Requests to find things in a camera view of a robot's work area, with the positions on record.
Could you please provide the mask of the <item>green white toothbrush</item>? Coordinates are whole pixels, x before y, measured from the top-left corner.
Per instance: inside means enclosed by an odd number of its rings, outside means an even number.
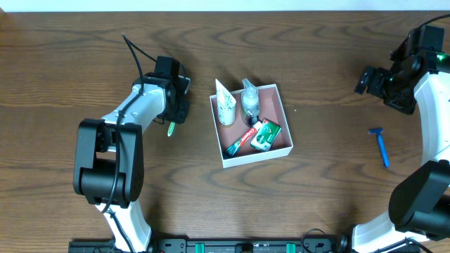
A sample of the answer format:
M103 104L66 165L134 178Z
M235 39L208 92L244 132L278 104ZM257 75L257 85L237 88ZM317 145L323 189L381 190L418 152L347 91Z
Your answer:
M176 123L175 123L175 122L171 122L171 123L169 124L169 128L168 128L168 131L167 131L167 135L168 135L169 137L172 136L172 134L174 133L175 126L176 126Z

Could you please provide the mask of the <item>blue disposable razor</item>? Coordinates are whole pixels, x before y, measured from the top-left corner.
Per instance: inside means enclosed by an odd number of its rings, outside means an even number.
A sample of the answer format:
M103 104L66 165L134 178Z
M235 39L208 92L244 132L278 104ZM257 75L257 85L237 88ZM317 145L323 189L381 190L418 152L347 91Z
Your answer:
M383 131L384 131L384 129L380 127L380 128L369 129L368 133L370 135L376 135L376 140L378 143L380 156L382 158L382 163L383 163L384 167L389 167L390 161L389 161L389 157L388 157L387 150L385 147L384 139L382 136Z

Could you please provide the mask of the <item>white lotion tube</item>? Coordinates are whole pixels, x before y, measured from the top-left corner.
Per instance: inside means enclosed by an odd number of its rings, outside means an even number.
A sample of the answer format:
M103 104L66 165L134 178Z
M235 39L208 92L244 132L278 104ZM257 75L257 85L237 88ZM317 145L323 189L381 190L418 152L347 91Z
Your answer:
M224 126L230 126L235 121L236 99L218 79L215 80L215 86L219 122Z

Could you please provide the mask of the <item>red teal toothpaste tube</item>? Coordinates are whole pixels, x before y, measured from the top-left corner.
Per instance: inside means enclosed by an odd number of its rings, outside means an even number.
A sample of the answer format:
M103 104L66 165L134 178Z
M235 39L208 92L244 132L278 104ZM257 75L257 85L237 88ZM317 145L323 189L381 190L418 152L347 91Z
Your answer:
M235 157L240 149L245 145L245 143L253 137L259 129L262 127L262 122L256 122L242 137L236 140L232 145L230 145L224 152L225 158Z

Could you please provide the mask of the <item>clear pump soap bottle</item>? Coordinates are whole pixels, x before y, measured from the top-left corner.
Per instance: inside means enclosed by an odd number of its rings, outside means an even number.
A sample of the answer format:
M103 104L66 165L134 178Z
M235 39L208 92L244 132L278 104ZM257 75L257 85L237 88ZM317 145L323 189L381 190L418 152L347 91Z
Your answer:
M251 127L259 120L259 90L247 78L242 80L241 106L243 121Z

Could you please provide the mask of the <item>green Dettol soap pack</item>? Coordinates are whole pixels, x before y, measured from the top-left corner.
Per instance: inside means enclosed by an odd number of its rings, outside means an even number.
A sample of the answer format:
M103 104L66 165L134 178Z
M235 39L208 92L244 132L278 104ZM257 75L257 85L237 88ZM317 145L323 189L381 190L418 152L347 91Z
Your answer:
M276 123L264 119L250 146L263 152L270 151L281 129Z

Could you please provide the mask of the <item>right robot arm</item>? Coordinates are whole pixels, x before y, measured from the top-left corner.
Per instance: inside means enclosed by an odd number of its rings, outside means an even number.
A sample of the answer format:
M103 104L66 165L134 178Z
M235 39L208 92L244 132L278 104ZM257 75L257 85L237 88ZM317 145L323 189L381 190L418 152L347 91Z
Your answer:
M355 88L405 114L420 112L421 166L392 192L388 210L355 226L351 252L393 252L449 237L449 56L435 46L391 54L389 70L367 67Z

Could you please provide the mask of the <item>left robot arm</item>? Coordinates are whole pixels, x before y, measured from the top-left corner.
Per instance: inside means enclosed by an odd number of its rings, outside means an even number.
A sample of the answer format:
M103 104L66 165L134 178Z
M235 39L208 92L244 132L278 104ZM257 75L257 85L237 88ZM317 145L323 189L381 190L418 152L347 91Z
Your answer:
M71 242L69 252L148 252L151 227L139 195L143 187L143 133L155 118L184 123L191 85L178 74L148 73L130 95L101 119L78 127L73 188L106 218L114 239Z

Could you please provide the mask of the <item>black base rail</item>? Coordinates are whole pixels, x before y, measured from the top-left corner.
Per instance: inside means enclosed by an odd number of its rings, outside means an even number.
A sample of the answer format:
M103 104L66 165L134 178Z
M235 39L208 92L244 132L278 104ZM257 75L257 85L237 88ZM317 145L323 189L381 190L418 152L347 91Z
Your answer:
M376 249L375 252L408 252L419 253L422 249L411 242L399 245L398 248ZM69 253L107 253L126 252L115 247L115 241L75 241L68 246ZM310 237L304 240L185 240L160 239L149 244L148 249L134 252L152 253L301 253L301 252L358 252L350 249L346 239L333 237Z

